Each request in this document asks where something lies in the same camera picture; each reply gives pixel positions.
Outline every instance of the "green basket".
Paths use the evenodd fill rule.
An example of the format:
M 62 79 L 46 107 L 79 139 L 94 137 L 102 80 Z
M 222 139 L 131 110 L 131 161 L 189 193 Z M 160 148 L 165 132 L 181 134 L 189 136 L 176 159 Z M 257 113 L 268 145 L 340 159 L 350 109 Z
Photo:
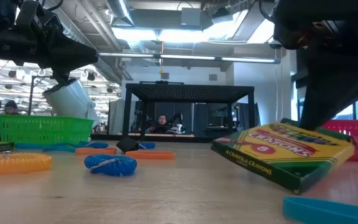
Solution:
M 54 144 L 87 141 L 93 120 L 63 116 L 0 115 L 1 141 Z

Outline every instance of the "white container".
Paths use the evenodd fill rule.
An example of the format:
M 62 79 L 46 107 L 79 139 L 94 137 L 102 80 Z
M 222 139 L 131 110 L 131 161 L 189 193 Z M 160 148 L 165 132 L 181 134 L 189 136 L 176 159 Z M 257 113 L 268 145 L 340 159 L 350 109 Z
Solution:
M 77 78 L 69 79 L 66 86 L 55 85 L 42 95 L 58 116 L 92 119 L 92 127 L 99 122 L 99 116 L 94 109 L 96 105 Z

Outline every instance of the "yellow crayon box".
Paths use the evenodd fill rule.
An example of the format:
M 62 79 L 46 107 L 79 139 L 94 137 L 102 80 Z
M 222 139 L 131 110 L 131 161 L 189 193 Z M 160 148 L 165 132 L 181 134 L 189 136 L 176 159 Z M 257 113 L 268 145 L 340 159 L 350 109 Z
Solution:
M 323 128 L 307 131 L 298 128 L 296 121 L 283 119 L 215 139 L 211 149 L 302 194 L 354 154 L 354 141 Z

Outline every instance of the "orange object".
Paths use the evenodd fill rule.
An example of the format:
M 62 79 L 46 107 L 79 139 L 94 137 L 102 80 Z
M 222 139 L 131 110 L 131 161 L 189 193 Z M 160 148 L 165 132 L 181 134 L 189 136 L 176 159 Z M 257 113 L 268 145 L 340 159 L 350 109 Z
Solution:
M 0 154 L 0 174 L 16 174 L 48 170 L 52 158 L 40 153 Z
M 78 148 L 75 149 L 75 154 L 106 154 L 106 155 L 115 155 L 117 149 L 114 147 L 107 147 L 105 149 L 92 149 L 92 148 Z
M 168 151 L 129 151 L 125 153 L 125 156 L 129 156 L 134 159 L 175 159 L 175 153 Z

